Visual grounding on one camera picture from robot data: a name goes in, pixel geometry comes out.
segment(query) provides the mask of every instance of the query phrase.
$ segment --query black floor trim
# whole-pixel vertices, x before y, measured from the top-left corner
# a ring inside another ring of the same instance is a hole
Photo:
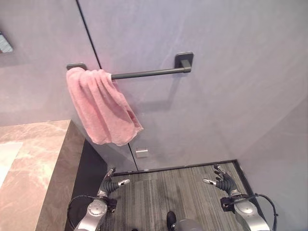
[[[150,169],[148,171],[137,171],[137,172],[119,172],[114,173],[114,176],[124,176],[124,175],[133,175],[133,174],[140,174],[140,173],[151,173],[151,172],[161,172],[161,171],[168,171],[168,170],[176,170],[176,169],[183,169],[183,168],[190,168],[190,167],[202,167],[202,166],[208,166],[208,165],[214,165],[214,164],[226,164],[226,163],[232,163],[235,160],[226,160],[226,161],[218,161],[218,162],[211,162],[211,163],[205,163],[205,164],[198,164],[198,165],[186,165],[186,166],[179,166],[179,167],[168,167],[168,168],[158,168],[158,169]]]

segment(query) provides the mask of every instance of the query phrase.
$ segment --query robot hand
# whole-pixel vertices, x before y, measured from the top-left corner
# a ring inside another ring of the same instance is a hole
[[[228,193],[229,198],[221,198],[221,207],[224,211],[232,211],[236,220],[245,231],[270,231],[265,220],[258,214],[257,207],[246,199],[243,199],[234,179],[219,165],[214,165],[214,172],[219,175],[217,181],[203,179],[204,183],[215,185]]]
[[[204,183],[215,185],[217,188],[226,191],[229,196],[240,195],[237,189],[237,185],[233,178],[219,165],[214,165],[217,171],[214,171],[219,177],[216,177],[217,181],[203,179]]]
[[[87,208],[86,215],[78,223],[74,231],[97,231],[102,226],[107,211],[115,211],[117,201],[110,199],[109,194],[130,182],[130,180],[112,182],[111,175],[115,170],[115,168],[112,168],[107,172],[100,185],[97,197],[93,198],[93,202]]]

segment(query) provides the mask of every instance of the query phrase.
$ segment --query shoe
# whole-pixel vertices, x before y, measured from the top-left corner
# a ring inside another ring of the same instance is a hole
[[[174,228],[172,227],[173,224],[177,222],[177,217],[175,216],[174,212],[169,211],[167,213],[167,228],[168,231],[174,231]]]

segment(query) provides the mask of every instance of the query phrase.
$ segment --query gray wall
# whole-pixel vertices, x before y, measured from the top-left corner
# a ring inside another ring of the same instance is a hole
[[[253,191],[273,199],[277,230],[307,230],[308,98],[238,158]],[[272,224],[271,206],[259,202]]]
[[[277,205],[278,230],[306,230],[308,1],[80,2],[111,73],[195,53],[187,75],[118,81],[145,128],[130,143],[150,150],[138,167],[238,158]]]
[[[2,1],[0,31],[14,48],[0,54],[0,126],[72,118],[83,130],[66,88],[65,66],[98,64],[76,2]],[[119,171],[136,170],[127,145],[99,150]]]

